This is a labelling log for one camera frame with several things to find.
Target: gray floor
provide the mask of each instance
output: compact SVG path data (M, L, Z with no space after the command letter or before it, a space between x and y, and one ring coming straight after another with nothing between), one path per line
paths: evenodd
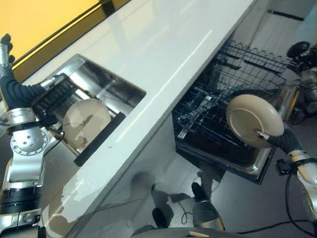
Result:
M312 156L317 155L317 120L308 119L301 125L292 127L298 136L299 141L306 151ZM200 169L188 161L180 158L175 165L169 169L175 171L175 177L181 180L177 187L173 184L159 184L156 189L161 193L153 195L155 204L164 200L164 214L170 221L170 227L189 227L192 226L192 216L187 218L182 216L184 211L191 211L194 203L191 191L191 183L196 181L203 183L207 193L211 195L211 201L220 213L225 227L231 232L242 232L272 225L278 222L288 221L285 208L285 183L287 177L281 177L277 174L275 164L276 160L285 159L287 156L277 150L263 179L261 185L252 183L231 172L225 172L221 178L221 170L211 164L200 162L200 169L205 173L201 179ZM290 211L294 219L308 219L305 208L303 188L299 181L294 177L290 185ZM178 194L180 202L175 202L166 198L166 194ZM139 226L145 224L155 225L153 221L141 221ZM313 232L312 225L301 223L303 228ZM297 230L291 224L282 225L273 229L249 234L249 237L267 238L308 238L309 236Z

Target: beige plate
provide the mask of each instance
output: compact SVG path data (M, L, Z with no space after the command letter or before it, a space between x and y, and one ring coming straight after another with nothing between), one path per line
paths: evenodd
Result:
M63 120L65 140L74 149L84 150L110 121L108 108L99 100L77 102Z
M283 120L276 109L254 95L244 94L232 99L227 107L226 119L240 140L257 148L269 147L270 144L259 138L255 129L274 136L284 133Z

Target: wire rack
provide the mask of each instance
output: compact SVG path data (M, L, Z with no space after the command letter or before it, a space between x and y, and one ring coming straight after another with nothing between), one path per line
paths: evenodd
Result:
M285 84L288 59L235 42L226 43L173 110L177 140L199 134L213 143L246 148L227 125L230 100L253 94L271 101Z

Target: dishwasher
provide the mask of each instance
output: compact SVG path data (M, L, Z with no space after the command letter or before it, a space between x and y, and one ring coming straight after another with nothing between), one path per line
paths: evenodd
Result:
M253 94L287 120L298 95L298 88L287 86L281 76L290 61L226 42L172 111L177 152L261 183L275 149L240 141L226 122L226 107L238 95Z

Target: black dish rack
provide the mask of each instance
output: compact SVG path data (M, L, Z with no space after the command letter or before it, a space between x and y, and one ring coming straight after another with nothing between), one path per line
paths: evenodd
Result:
M241 94L273 102L285 85L280 75L289 62L241 43L226 43L172 112L178 150L210 162L217 157L240 168L252 167L259 152L232 133L226 107Z

